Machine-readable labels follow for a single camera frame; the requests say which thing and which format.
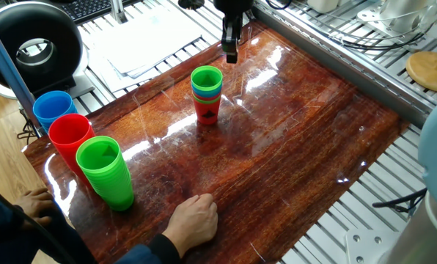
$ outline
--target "wooden disc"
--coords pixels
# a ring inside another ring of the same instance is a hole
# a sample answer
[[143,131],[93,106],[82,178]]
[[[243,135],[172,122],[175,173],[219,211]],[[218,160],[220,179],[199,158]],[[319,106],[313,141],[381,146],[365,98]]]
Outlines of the wooden disc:
[[421,51],[406,62],[406,70],[413,80],[427,89],[437,92],[437,53]]

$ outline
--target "red cup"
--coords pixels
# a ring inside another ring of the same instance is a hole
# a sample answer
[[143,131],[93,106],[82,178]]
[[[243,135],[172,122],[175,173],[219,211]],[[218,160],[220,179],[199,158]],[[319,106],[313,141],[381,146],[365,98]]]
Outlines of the red cup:
[[218,99],[215,103],[200,103],[193,99],[194,107],[196,108],[197,120],[204,125],[212,125],[217,122],[217,117],[219,115],[220,100]]
[[91,186],[77,164],[76,153],[86,140],[95,136],[92,126],[81,114],[66,114],[54,121],[49,128],[49,139],[69,168],[87,186]]
[[216,96],[214,96],[214,97],[212,97],[212,98],[205,98],[205,97],[202,97],[202,96],[198,96],[197,93],[195,93],[194,91],[192,91],[192,94],[193,94],[195,97],[197,97],[197,99],[200,99],[200,100],[215,100],[215,99],[217,99],[218,96],[221,96],[221,92],[218,93]]

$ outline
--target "wooden tabletop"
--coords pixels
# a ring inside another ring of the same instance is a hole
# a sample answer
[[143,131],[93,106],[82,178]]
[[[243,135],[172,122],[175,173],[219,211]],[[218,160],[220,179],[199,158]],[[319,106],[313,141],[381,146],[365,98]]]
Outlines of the wooden tabletop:
[[[197,123],[190,74],[224,74],[218,123]],[[243,28],[236,65],[217,43],[88,116],[116,139],[136,196],[109,210],[76,180],[47,136],[25,151],[101,263],[162,232],[185,199],[211,193],[217,236],[184,263],[272,263],[407,126],[259,22]]]

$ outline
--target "wooden floor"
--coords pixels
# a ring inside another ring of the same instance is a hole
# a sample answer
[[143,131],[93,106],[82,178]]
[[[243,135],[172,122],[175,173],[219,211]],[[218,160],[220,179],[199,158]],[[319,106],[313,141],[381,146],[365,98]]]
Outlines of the wooden floor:
[[[0,193],[11,202],[26,190],[44,186],[21,152],[26,140],[16,138],[24,124],[25,120],[18,111],[17,101],[0,96]],[[39,252],[33,263],[55,262]]]

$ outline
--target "plastic cup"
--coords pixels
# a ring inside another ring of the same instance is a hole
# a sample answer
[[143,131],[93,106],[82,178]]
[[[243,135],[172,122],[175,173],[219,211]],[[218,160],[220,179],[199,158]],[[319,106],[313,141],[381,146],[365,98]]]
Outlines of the plastic cup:
[[194,84],[191,85],[192,91],[197,94],[198,96],[204,97],[204,98],[212,98],[214,96],[217,96],[217,94],[221,93],[222,86],[219,86],[217,89],[212,91],[202,91],[200,89],[197,89]]
[[194,107],[196,108],[197,120],[204,125],[212,125],[217,122],[220,108],[220,98],[207,102],[194,98]]
[[205,100],[205,101],[210,101],[210,100],[215,100],[215,99],[217,99],[217,97],[220,97],[220,96],[221,96],[221,91],[220,91],[220,93],[218,93],[216,96],[211,97],[211,98],[205,98],[205,97],[199,96],[199,95],[198,95],[197,93],[195,93],[194,91],[192,91],[192,94],[193,94],[193,96],[194,96],[195,98],[197,98],[197,99]]
[[201,66],[191,73],[192,90],[200,97],[213,98],[221,92],[223,75],[213,66]]
[[65,163],[89,186],[89,182],[76,160],[76,153],[80,145],[95,136],[88,119],[81,114],[66,114],[52,123],[48,134]]
[[215,103],[216,101],[220,100],[220,97],[216,97],[213,100],[200,100],[199,98],[196,97],[196,95],[192,95],[194,97],[194,100],[196,100],[199,103],[204,103],[204,104],[212,104]]
[[88,139],[79,147],[76,160],[93,189],[112,210],[123,211],[132,205],[131,174],[114,139]]
[[41,95],[34,102],[33,112],[46,133],[57,118],[65,114],[78,113],[71,96],[62,91],[52,91]]

